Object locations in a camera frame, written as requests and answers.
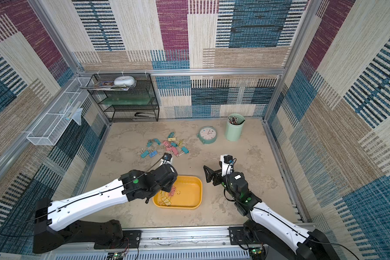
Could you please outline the yellow plastic storage box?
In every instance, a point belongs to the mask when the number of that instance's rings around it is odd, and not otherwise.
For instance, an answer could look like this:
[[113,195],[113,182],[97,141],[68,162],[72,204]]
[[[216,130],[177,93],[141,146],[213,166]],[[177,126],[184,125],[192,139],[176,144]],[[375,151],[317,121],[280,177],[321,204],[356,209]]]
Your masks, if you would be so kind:
[[164,209],[184,209],[194,210],[202,203],[203,184],[198,177],[182,175],[178,176],[173,184],[176,187],[176,192],[172,198],[170,206],[160,206],[160,192],[153,197],[155,206]]

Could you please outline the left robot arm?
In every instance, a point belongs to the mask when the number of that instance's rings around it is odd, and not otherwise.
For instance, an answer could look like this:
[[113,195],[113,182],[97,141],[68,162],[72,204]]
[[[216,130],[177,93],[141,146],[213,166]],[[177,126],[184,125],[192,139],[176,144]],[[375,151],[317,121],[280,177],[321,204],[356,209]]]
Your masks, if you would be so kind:
[[119,221],[88,222],[83,218],[136,199],[147,202],[159,191],[171,191],[177,176],[177,170],[165,163],[148,172],[132,170],[100,188],[72,198],[38,200],[32,252],[43,254],[64,244],[82,242],[94,243],[98,249],[124,247],[126,238]]

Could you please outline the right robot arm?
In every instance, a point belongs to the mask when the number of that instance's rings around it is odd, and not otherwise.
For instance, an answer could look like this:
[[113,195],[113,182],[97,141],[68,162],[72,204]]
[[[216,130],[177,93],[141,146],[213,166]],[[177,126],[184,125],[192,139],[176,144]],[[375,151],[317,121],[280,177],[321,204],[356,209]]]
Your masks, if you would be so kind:
[[238,212],[248,217],[244,235],[255,244],[267,244],[288,260],[338,260],[339,256],[320,230],[309,231],[273,211],[250,191],[241,172],[232,167],[212,170],[204,166],[206,181],[222,185],[234,200]]

